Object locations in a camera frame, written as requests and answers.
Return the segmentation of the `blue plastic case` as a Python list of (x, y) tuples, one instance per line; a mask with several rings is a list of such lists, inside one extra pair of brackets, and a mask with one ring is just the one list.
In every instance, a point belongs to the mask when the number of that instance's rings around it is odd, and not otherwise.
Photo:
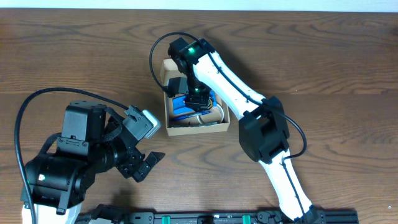
[[(210, 91), (210, 97), (216, 98), (216, 94), (213, 90)], [(184, 113), (193, 113), (194, 112), (193, 109), (185, 106), (185, 98), (186, 98), (185, 95), (173, 98), (172, 105), (173, 105), (174, 115), (180, 115), (180, 114), (184, 114)]]

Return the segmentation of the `white tape roll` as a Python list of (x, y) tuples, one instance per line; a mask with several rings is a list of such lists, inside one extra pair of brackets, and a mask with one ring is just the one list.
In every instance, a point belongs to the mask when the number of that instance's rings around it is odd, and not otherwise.
[[(219, 124), (219, 123), (222, 123), (223, 120), (224, 120), (225, 113), (224, 113), (224, 109), (222, 108), (222, 106), (221, 106), (219, 103), (216, 103), (216, 105), (214, 105), (211, 109), (208, 109), (207, 111), (214, 112), (215, 109), (217, 109), (217, 110), (219, 111), (219, 113), (220, 113), (220, 120), (219, 120), (219, 121), (212, 121), (212, 122), (217, 122), (218, 124)], [(199, 122), (199, 124), (203, 124), (203, 123), (212, 123), (212, 122), (207, 122), (207, 121), (204, 122), (204, 121), (201, 119), (201, 116), (197, 116), (196, 118), (197, 118), (197, 121)]]

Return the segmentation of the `blue ballpoint pen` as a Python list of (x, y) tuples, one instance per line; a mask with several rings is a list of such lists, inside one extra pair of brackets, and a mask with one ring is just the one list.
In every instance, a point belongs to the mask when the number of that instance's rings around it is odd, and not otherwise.
[(202, 115), (206, 115), (206, 114), (210, 114), (211, 111), (202, 111), (202, 112), (196, 112), (196, 113), (191, 113), (191, 114), (185, 114), (185, 115), (181, 115), (181, 116), (177, 116), (172, 118), (172, 121), (181, 121), (187, 118), (191, 118), (191, 117), (197, 117), (197, 116), (202, 116)]

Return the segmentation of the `brown cardboard box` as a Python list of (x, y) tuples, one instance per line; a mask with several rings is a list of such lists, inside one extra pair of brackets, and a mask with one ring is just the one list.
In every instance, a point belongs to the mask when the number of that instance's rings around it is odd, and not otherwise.
[[(161, 82), (166, 85), (170, 78), (175, 77), (186, 77), (184, 74), (180, 73), (177, 69), (177, 65), (172, 59), (165, 59), (161, 63), (160, 68)], [(216, 94), (216, 102), (219, 103), (224, 109), (224, 120), (222, 123), (212, 125), (212, 126), (198, 126), (196, 116), (187, 118), (181, 121), (172, 121), (172, 118), (179, 115), (174, 115), (172, 99), (168, 98), (166, 93), (164, 93), (164, 103), (165, 103), (165, 128), (169, 136), (180, 136), (188, 134), (201, 134), (201, 133), (216, 133), (227, 131), (230, 124), (229, 108), (226, 103)], [(201, 119), (204, 122), (212, 122), (220, 120), (220, 113), (217, 109), (210, 114), (202, 115)]]

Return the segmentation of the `correction tape dispenser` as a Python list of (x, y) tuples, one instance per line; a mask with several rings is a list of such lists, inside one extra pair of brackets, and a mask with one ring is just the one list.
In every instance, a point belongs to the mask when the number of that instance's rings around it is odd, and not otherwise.
[(209, 97), (208, 109), (212, 108), (214, 105), (216, 105), (216, 98), (215, 97)]

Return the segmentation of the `white Toyo whiteboard marker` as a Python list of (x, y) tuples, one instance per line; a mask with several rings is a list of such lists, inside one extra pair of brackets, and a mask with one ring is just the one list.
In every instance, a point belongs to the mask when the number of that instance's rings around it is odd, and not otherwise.
[(216, 125), (218, 124), (217, 122), (212, 122), (212, 123), (203, 123), (203, 124), (199, 124), (198, 126), (212, 126), (212, 125)]

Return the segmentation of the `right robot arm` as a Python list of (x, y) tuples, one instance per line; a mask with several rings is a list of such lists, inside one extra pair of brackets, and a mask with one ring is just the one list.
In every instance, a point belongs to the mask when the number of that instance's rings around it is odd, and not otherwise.
[(179, 38), (170, 43), (168, 55), (187, 77), (181, 87), (169, 85), (172, 94), (184, 94), (185, 107), (196, 112), (209, 108), (211, 91), (220, 97), (239, 121), (243, 151), (267, 173), (282, 213), (293, 222), (313, 223), (317, 212), (295, 174), (288, 144), (288, 125), (298, 124), (285, 115), (279, 99), (248, 87), (205, 39), (189, 44)]

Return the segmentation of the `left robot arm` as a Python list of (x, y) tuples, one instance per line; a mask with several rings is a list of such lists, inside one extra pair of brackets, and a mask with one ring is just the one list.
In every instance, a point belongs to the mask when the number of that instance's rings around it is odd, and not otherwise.
[(96, 174), (117, 168), (143, 181), (164, 157), (137, 149), (160, 128), (149, 111), (130, 106), (121, 116), (95, 101), (73, 101), (61, 133), (51, 135), (39, 154), (25, 165), (30, 194), (22, 193), (24, 223), (75, 223)]

